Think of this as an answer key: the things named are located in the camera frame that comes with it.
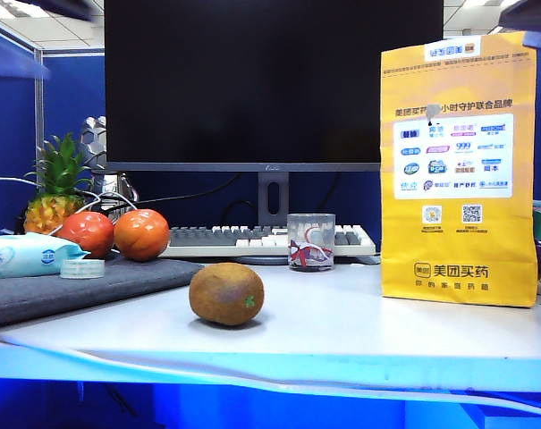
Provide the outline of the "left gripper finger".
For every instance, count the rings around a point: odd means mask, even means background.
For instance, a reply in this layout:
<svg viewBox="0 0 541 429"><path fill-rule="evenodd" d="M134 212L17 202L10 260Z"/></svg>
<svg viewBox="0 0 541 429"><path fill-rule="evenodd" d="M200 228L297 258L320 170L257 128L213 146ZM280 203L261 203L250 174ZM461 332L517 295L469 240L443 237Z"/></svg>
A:
<svg viewBox="0 0 541 429"><path fill-rule="evenodd" d="M18 47L0 44L0 77L47 79L50 77L50 71Z"/></svg>
<svg viewBox="0 0 541 429"><path fill-rule="evenodd" d="M90 3L85 0L21 0L21 3L81 21L90 21L93 12Z"/></svg>

